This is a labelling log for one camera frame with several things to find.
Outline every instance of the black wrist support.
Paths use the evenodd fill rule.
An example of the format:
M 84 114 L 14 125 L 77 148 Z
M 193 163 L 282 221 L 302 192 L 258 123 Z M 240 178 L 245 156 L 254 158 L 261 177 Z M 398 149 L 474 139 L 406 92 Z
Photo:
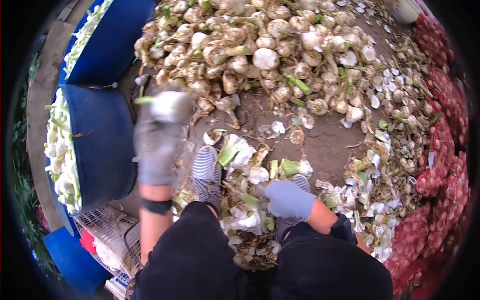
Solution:
M 152 213 L 159 215 L 166 214 L 172 207 L 172 200 L 168 201 L 150 201 L 147 199 L 142 199 L 142 206 Z

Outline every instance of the wrist strap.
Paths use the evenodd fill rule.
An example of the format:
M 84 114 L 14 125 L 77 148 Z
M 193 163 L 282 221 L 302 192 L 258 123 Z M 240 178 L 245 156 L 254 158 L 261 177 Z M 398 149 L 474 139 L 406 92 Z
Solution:
M 142 206 L 152 213 L 165 215 L 172 207 L 172 200 L 150 201 L 142 198 Z
M 336 213 L 338 220 L 331 227 L 331 235 L 340 240 L 345 240 L 349 243 L 357 245 L 357 236 L 352 228 L 352 223 L 350 220 L 341 213 Z

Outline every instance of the white container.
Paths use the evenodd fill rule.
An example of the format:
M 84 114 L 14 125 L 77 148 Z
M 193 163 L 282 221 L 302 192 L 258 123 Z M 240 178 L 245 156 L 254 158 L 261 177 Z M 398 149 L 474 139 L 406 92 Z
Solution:
M 423 11 L 416 0 L 385 0 L 386 8 L 402 24 L 415 22 Z

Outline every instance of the concrete ledge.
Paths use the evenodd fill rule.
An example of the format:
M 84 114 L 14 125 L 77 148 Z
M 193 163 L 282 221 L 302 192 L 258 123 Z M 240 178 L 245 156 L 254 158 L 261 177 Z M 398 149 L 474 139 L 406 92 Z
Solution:
M 43 143 L 47 136 L 48 111 L 59 81 L 59 71 L 65 49 L 75 25 L 55 20 L 40 54 L 40 66 L 35 72 L 27 99 L 27 147 L 38 200 L 50 228 L 57 230 L 63 223 L 53 203 L 47 175 Z

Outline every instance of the striped shoe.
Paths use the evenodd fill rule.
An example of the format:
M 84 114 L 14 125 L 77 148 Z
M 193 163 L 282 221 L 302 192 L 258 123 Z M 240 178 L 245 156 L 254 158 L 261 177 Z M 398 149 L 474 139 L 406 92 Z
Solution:
M 217 161 L 216 149 L 203 146 L 193 161 L 192 177 L 198 200 L 209 202 L 218 213 L 222 202 L 222 169 Z
M 310 192 L 310 184 L 305 176 L 297 174 L 293 176 L 292 182 L 296 183 L 305 192 Z M 292 217 L 279 217 L 276 220 L 276 239 L 281 242 L 286 234 L 286 230 L 300 223 L 300 219 Z

